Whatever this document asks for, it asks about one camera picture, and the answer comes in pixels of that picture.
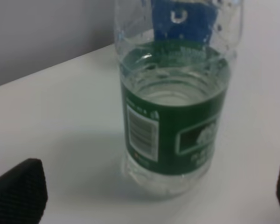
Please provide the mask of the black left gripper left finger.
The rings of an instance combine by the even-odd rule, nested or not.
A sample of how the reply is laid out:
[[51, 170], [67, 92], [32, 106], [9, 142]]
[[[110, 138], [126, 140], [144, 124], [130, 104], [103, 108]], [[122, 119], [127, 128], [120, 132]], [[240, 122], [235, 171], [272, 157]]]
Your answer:
[[0, 224], [38, 224], [47, 201], [40, 159], [26, 159], [0, 176]]

